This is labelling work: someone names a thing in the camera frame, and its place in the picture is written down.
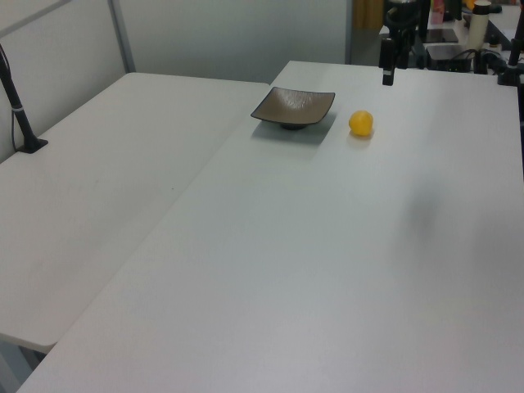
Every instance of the wall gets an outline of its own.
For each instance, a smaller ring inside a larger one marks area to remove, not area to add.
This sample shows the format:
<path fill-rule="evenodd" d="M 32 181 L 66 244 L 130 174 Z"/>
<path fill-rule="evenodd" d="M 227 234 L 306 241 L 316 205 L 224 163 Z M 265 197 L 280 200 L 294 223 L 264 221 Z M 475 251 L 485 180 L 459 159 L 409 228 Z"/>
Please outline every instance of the wall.
<path fill-rule="evenodd" d="M 0 43 L 37 135 L 124 74 L 107 0 L 66 2 Z M 16 136 L 20 145 L 18 126 Z M 11 106 L 0 88 L 0 162 L 11 154 Z"/>
<path fill-rule="evenodd" d="M 350 42 L 351 0 L 113 3 L 139 72 L 270 83 L 289 60 L 344 63 Z"/>

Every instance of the black mount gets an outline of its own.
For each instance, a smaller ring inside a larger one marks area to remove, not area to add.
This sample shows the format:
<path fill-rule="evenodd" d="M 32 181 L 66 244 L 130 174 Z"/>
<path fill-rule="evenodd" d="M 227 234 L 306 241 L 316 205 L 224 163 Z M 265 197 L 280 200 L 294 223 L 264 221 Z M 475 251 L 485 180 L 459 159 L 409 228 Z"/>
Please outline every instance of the black mount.
<path fill-rule="evenodd" d="M 2 45 L 0 45 L 0 79 L 2 80 L 3 88 L 6 90 L 7 98 L 11 103 L 11 110 L 15 113 L 16 121 L 20 126 L 20 130 L 24 135 L 24 146 L 18 151 L 33 154 L 45 145 L 47 141 L 43 139 L 38 139 L 31 129 L 27 115 L 25 114 L 24 107 L 20 102 L 18 97 L 18 92 L 16 91 L 15 84 L 11 77 L 11 68 L 9 67 L 9 62 L 5 52 L 3 51 Z"/>

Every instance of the desk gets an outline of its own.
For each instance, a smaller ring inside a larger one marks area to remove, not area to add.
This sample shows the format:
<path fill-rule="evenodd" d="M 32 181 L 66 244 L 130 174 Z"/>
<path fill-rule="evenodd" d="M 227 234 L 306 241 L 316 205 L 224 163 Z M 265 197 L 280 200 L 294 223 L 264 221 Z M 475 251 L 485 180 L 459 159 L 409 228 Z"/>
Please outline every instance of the desk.
<path fill-rule="evenodd" d="M 516 92 L 381 81 L 288 64 L 274 85 L 335 91 L 327 118 L 246 118 L 20 393 L 520 391 Z M 348 137 L 361 108 L 368 141 Z"/>
<path fill-rule="evenodd" d="M 490 14 L 490 20 L 500 31 L 513 30 L 512 39 L 515 37 L 514 31 L 517 30 L 518 18 L 521 16 L 519 6 L 502 6 L 502 12 L 499 14 Z"/>
<path fill-rule="evenodd" d="M 0 339 L 47 352 L 265 84 L 129 74 L 0 165 Z"/>

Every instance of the cable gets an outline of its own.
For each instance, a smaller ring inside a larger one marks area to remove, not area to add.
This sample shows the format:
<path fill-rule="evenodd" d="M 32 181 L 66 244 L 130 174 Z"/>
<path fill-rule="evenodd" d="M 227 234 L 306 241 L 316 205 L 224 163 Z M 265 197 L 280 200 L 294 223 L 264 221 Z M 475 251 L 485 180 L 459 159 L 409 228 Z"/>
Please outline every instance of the cable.
<path fill-rule="evenodd" d="M 11 109 L 11 143 L 13 144 L 13 150 L 17 152 L 15 145 L 15 112 Z"/>
<path fill-rule="evenodd" d="M 9 65 L 9 60 L 7 59 L 6 53 L 3 51 L 3 46 L 0 44 L 0 54 L 2 54 L 3 60 L 6 62 L 7 71 L 9 71 L 9 76 L 11 76 L 11 66 Z"/>
<path fill-rule="evenodd" d="M 460 56 L 463 56 L 465 54 L 467 54 L 467 56 L 462 60 L 467 60 L 469 58 L 469 55 L 471 55 L 472 53 L 475 54 L 477 53 L 477 51 L 475 49 L 467 49 L 463 52 L 460 52 L 458 55 L 451 57 L 448 61 L 457 60 Z"/>
<path fill-rule="evenodd" d="M 0 44 L 0 54 L 2 55 L 3 61 L 5 61 L 7 66 L 7 71 L 9 72 L 9 76 L 11 76 L 11 65 L 9 64 L 9 60 L 7 59 L 6 53 L 3 51 L 3 46 Z M 16 144 L 15 144 L 15 112 L 11 108 L 11 143 L 13 145 L 13 150 L 17 152 L 16 150 Z"/>

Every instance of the lemon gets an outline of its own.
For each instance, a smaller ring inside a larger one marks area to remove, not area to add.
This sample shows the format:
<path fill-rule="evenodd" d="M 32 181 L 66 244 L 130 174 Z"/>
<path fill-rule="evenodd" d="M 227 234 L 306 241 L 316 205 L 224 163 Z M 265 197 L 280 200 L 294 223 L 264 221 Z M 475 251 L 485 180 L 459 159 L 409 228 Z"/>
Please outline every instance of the lemon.
<path fill-rule="evenodd" d="M 373 116 L 368 111 L 356 111 L 351 115 L 350 129 L 358 137 L 368 137 L 373 129 Z"/>

